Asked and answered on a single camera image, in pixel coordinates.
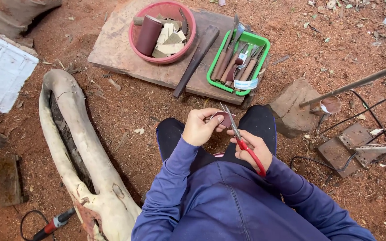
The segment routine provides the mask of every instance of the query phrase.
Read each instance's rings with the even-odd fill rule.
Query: person
[[[225,128],[215,108],[192,110],[186,125],[174,118],[157,127],[164,160],[132,230],[133,241],[375,241],[348,211],[276,156],[275,120],[252,106],[239,132],[266,170],[233,137],[224,156],[207,153],[214,131]]]

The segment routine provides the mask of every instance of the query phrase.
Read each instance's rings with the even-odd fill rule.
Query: white styrofoam box
[[[39,60],[0,39],[0,112],[8,113]]]

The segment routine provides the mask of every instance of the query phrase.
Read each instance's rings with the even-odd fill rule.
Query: dirt ground
[[[304,72],[312,86],[318,92],[325,93],[386,67],[386,26],[382,24],[386,16],[386,3],[382,0],[373,0],[358,11],[355,3],[340,1],[342,18],[340,8],[334,12],[326,9],[323,14],[318,13],[317,6],[325,5],[322,0],[316,6],[309,6],[307,0],[226,0],[227,5],[220,8],[208,0],[181,2],[230,16],[237,12],[242,22],[269,39],[271,63],[290,55],[286,61],[269,67],[253,104],[265,104]],[[7,135],[10,129],[15,128],[9,144],[0,150],[0,156],[17,153],[23,158],[20,163],[22,190],[29,196],[27,203],[0,207],[0,240],[22,240],[19,225],[21,217],[29,210],[40,210],[50,219],[72,206],[51,159],[38,115],[42,77],[51,68],[61,68],[58,60],[64,66],[72,62],[76,67],[87,68],[73,76],[86,93],[90,119],[102,145],[112,162],[122,170],[120,175],[138,203],[162,163],[155,136],[156,119],[174,117],[185,122],[191,109],[204,107],[205,99],[201,96],[184,95],[177,100],[168,88],[113,74],[110,78],[122,87],[118,92],[108,78],[102,77],[108,71],[88,64],[87,57],[104,24],[105,14],[108,12],[109,16],[116,4],[116,0],[63,0],[62,7],[46,15],[28,34],[28,37],[34,38],[39,58],[56,63],[56,67],[39,63],[21,90],[18,102],[23,101],[23,105],[13,107],[6,115],[0,115],[0,133]],[[345,8],[347,4],[354,7]],[[321,33],[310,27],[304,28],[306,22]],[[73,36],[71,42],[66,35]],[[101,86],[106,99],[88,91],[91,80]],[[380,79],[356,90],[372,105],[386,98],[385,81],[386,78]],[[351,92],[343,93],[339,98],[342,111],[326,120],[322,129],[364,110]],[[210,100],[206,106],[217,108],[218,102]],[[235,107],[231,109],[238,121],[244,111]],[[386,102],[374,108],[374,112],[385,125]],[[372,116],[369,113],[365,116],[366,120],[354,119],[326,132],[325,136],[331,138],[354,122],[360,122],[370,130],[377,129],[378,125]],[[144,128],[145,133],[132,133],[137,128]],[[126,131],[130,133],[127,145],[115,151]],[[324,142],[315,131],[308,134],[314,145]],[[378,140],[381,143],[385,141],[383,137]],[[206,149],[212,153],[220,152],[228,142],[225,134],[217,134],[206,144]],[[287,139],[278,134],[277,157],[289,163],[293,156],[314,158],[317,154],[309,150],[301,137]],[[301,172],[307,180],[349,210],[351,217],[370,229],[377,240],[386,241],[386,159],[380,163],[385,166],[374,164],[357,171],[352,177],[332,178],[327,184],[325,182],[330,171],[326,167],[305,160],[297,160],[294,166],[297,172]],[[32,234],[43,225],[44,221],[39,216],[31,216],[25,221],[24,233],[32,238]],[[86,240],[86,233],[76,216],[55,235],[60,241]]]

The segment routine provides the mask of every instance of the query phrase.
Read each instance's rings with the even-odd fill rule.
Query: red scissors handle
[[[251,150],[247,144],[245,144],[245,142],[242,140],[242,139],[238,139],[238,137],[235,137],[236,138],[236,142],[238,142],[238,145],[239,145],[239,148],[241,150],[245,150],[247,151],[250,156],[253,158],[253,160],[256,162],[257,166],[259,167],[260,169],[260,172],[257,172],[260,176],[262,177],[265,177],[266,176],[266,170],[265,168],[263,167],[262,165],[262,162],[260,162],[259,158],[256,156],[256,154],[254,153],[253,150]]]

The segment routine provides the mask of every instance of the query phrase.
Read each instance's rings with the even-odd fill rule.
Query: metal pipe
[[[342,93],[342,92],[345,92],[345,91],[348,91],[348,90],[350,90],[350,89],[359,87],[359,86],[361,86],[361,85],[365,85],[365,84],[367,84],[367,83],[369,83],[369,82],[372,82],[372,81],[377,80],[377,79],[379,79],[379,78],[382,78],[382,77],[384,77],[384,76],[386,76],[386,69],[383,69],[383,70],[381,70],[381,71],[379,71],[379,72],[376,72],[376,73],[374,73],[374,74],[371,74],[371,75],[369,75],[369,76],[367,76],[367,77],[365,77],[365,78],[362,78],[361,80],[357,80],[356,82],[353,82],[353,83],[351,83],[351,84],[342,86],[342,87],[340,87],[339,89],[330,91],[330,92],[328,92],[328,93],[326,93],[326,94],[324,94],[324,95],[322,95],[322,96],[320,96],[320,97],[317,97],[317,98],[315,98],[315,99],[312,99],[312,100],[303,102],[302,104],[300,104],[300,108],[305,107],[305,106],[307,106],[307,105],[310,105],[310,104],[312,104],[312,103],[318,102],[318,101],[320,101],[320,100],[323,100],[323,99],[325,99],[325,98],[327,98],[327,97],[330,97],[330,96],[334,96],[334,95],[340,94],[340,93]]]

